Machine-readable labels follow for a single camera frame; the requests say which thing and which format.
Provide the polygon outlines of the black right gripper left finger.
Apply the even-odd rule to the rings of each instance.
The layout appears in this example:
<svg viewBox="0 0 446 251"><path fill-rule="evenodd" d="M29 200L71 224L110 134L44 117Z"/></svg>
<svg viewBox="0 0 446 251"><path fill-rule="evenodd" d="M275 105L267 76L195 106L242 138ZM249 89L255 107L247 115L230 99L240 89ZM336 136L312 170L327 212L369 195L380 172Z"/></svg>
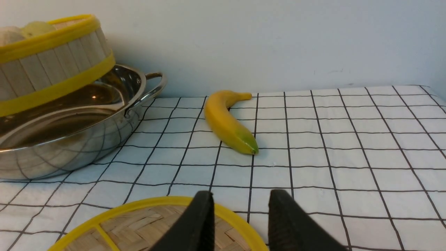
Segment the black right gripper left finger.
<svg viewBox="0 0 446 251"><path fill-rule="evenodd" d="M211 192L197 192L180 218L150 248L150 251L213 251L214 205Z"/></svg>

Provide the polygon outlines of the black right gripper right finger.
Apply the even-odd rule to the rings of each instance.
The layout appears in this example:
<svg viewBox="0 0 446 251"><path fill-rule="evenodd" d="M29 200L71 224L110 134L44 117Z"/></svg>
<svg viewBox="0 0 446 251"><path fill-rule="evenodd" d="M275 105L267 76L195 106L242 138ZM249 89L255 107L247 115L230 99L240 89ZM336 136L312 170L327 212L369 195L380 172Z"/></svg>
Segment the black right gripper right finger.
<svg viewBox="0 0 446 251"><path fill-rule="evenodd" d="M285 190L269 198L268 240L271 251L345 251Z"/></svg>

